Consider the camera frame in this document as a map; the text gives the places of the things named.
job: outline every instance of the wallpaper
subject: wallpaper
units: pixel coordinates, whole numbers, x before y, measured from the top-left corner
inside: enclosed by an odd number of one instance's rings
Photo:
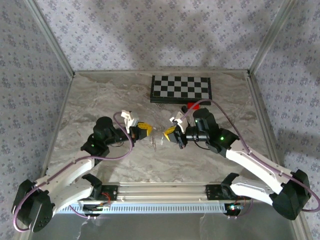
[[[320,2],[294,8],[256,75],[285,165],[305,171],[320,195]],[[306,207],[316,208],[314,199]],[[320,240],[320,212],[305,213]]]
[[[248,69],[282,0],[36,0],[74,71]]]
[[[19,184],[39,177],[69,82],[23,1],[0,3],[0,239]]]

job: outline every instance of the red object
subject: red object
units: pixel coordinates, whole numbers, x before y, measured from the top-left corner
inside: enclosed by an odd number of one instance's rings
[[[195,104],[195,103],[194,103],[194,102],[188,102],[188,109],[190,109],[193,104]],[[195,106],[193,107],[193,109],[195,109],[195,110],[199,109],[199,104],[195,105]]]

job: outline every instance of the gray marble table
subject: gray marble table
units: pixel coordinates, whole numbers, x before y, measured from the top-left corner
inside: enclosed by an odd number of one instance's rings
[[[76,74],[67,99],[62,123],[48,165],[48,172],[69,161],[93,132],[95,121],[112,117],[121,110],[135,111],[142,122],[153,126],[156,151],[145,138],[135,144],[132,153],[119,161],[104,161],[91,173],[107,182],[215,182],[229,173],[253,177],[240,165],[220,155],[198,148],[194,143],[180,150],[174,143],[161,139],[171,126],[172,113],[181,105],[150,103],[152,73],[81,73]],[[263,155],[267,148],[256,116],[252,98],[242,74],[174,73],[163,75],[210,77],[212,98],[218,102],[243,134],[248,145]],[[227,119],[213,105],[207,106],[223,128],[233,131]],[[129,149],[110,147],[108,157],[121,156]]]

